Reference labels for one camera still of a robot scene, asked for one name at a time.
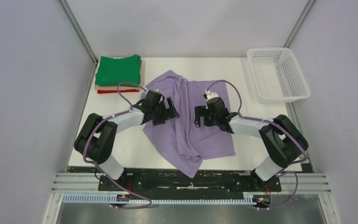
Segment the purple t shirt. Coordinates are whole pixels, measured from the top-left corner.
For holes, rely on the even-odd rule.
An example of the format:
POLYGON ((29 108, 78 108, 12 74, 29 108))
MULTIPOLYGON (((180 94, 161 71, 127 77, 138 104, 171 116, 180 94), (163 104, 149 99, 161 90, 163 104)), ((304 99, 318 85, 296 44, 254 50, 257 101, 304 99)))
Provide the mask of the purple t shirt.
POLYGON ((158 76, 146 88, 160 90, 164 97, 170 97, 178 118, 162 125, 146 123, 143 131, 156 150, 176 169, 190 178, 198 172, 203 160, 235 156, 231 134, 217 126, 195 126, 195 107, 204 105, 207 87, 216 92, 230 107, 225 83, 213 81, 189 81, 169 70, 158 76))

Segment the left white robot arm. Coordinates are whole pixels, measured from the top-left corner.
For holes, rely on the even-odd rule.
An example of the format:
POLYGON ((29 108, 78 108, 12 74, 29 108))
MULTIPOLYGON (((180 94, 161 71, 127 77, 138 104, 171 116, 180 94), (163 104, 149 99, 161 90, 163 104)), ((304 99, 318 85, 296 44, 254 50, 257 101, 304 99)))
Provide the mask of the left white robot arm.
POLYGON ((133 126, 148 122, 157 126, 178 117, 171 97, 165 98, 159 91, 148 90, 144 98, 123 112, 107 117, 91 113, 74 142, 74 149, 86 163, 95 165, 109 177, 112 187, 123 190, 128 178, 123 175, 124 167, 112 155, 116 135, 133 126))

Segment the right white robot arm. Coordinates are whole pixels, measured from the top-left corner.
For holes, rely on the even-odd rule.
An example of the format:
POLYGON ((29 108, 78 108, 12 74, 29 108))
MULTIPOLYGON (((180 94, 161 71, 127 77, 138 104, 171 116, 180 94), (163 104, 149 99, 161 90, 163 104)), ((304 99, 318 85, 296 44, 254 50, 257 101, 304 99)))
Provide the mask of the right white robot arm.
POLYGON ((215 92, 207 91, 204 98, 205 105, 194 108, 196 127, 217 126, 223 132, 246 134, 263 141, 268 156, 251 172, 250 183, 255 190, 265 189, 273 176, 301 155, 307 155, 307 140, 287 116, 280 114, 272 120, 246 117, 239 112, 230 112, 215 92))

